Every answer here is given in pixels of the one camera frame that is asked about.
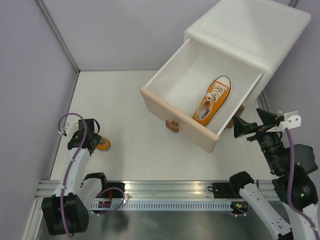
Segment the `bear head drawer knob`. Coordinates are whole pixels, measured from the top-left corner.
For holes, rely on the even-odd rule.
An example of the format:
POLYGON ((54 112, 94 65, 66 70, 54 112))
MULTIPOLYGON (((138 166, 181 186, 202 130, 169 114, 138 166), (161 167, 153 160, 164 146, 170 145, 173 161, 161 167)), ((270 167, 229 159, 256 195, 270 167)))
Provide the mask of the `bear head drawer knob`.
POLYGON ((166 128, 169 129, 171 132, 173 132, 175 134, 179 132, 178 125, 179 124, 177 122, 175 122, 174 120, 173 121, 169 121, 169 120, 165 121, 166 128))

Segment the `right aluminium frame rail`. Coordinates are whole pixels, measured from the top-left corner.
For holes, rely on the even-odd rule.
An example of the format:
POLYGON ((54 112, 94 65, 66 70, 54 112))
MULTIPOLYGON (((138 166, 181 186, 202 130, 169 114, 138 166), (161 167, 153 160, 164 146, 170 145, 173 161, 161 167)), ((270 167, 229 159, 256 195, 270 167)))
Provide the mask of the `right aluminium frame rail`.
POLYGON ((270 107, 270 104, 267 99, 267 95, 264 90, 259 94, 259 96, 257 98, 257 102, 258 102, 258 106, 261 109, 268 111, 268 112, 271 111, 271 107, 270 107))

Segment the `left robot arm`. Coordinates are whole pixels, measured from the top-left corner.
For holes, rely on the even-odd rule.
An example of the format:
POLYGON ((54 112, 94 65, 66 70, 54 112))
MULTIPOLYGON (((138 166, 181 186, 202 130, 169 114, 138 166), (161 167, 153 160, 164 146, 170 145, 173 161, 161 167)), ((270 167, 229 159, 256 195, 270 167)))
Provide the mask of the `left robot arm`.
POLYGON ((85 168, 100 143, 100 125, 94 118, 78 121, 78 130, 67 144, 67 162, 62 177, 52 196, 41 203, 45 224, 51 236, 84 233, 89 225, 92 201, 109 193, 103 172, 85 174, 85 168))

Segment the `aluminium corner frame post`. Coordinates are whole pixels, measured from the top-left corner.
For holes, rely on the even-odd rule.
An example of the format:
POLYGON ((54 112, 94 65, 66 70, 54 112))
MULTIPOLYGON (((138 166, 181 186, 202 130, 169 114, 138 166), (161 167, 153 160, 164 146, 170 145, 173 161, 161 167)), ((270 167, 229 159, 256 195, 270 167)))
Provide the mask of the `aluminium corner frame post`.
POLYGON ((55 37, 58 45, 62 49, 64 55, 66 56, 68 62, 70 63, 73 71, 78 76, 80 74, 80 69, 72 56, 71 51, 69 50, 63 36, 61 35, 53 17, 51 16, 45 2, 43 0, 34 0, 35 5, 39 9, 40 13, 44 17, 44 20, 46 21, 46 24, 48 25, 50 31, 52 32, 53 36, 55 37))

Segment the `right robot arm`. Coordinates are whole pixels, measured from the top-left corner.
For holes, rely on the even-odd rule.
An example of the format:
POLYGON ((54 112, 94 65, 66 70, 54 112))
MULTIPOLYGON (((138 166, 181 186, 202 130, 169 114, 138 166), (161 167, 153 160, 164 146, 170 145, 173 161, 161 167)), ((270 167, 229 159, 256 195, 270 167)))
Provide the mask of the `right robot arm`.
POLYGON ((257 141, 270 168, 274 191, 282 202, 289 222, 286 222, 262 196, 253 178, 242 171, 229 178, 228 192, 242 197, 259 216, 274 240, 318 240, 317 188, 309 177, 318 169, 313 148, 294 144, 290 130, 301 126, 298 111, 271 113, 257 108, 262 125, 246 122, 234 115, 234 137, 247 136, 247 141, 257 141))

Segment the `orange sneaker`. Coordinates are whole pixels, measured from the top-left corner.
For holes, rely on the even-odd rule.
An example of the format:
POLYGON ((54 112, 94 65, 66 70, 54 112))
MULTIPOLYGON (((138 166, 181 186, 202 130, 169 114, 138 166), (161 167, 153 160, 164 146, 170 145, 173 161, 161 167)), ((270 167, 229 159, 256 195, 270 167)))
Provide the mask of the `orange sneaker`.
POLYGON ((206 127, 216 113, 225 104, 232 91, 231 80, 225 76, 219 76, 208 87, 204 98, 195 110, 192 119, 206 127))
POLYGON ((99 139, 99 143, 96 146, 96 149, 101 152, 108 151, 111 147, 111 142, 104 136, 101 136, 99 134, 97 136, 99 136, 100 139, 99 139))

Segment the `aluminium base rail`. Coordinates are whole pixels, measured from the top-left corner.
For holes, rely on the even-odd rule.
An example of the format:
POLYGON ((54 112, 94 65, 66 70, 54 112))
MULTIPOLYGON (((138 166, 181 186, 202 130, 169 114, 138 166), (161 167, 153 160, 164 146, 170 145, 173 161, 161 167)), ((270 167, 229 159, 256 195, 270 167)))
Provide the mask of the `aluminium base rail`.
MULTIPOLYGON (((109 183, 124 183, 125 196, 132 201, 209 201, 226 200, 242 201, 232 195, 228 188, 228 180, 209 181, 108 181, 109 183)), ((59 180, 41 180, 35 193, 35 200, 50 197, 59 180)), ((259 193, 267 201, 278 201, 270 180, 259 180, 259 193)))

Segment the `white shoe cabinet body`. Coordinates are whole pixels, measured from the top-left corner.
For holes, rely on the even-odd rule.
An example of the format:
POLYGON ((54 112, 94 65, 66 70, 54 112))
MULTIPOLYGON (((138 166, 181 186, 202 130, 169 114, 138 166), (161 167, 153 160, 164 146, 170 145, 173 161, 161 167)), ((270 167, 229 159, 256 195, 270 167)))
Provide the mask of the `white shoe cabinet body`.
POLYGON ((311 20, 273 0, 221 0, 184 32, 263 74, 245 102, 263 91, 311 20))

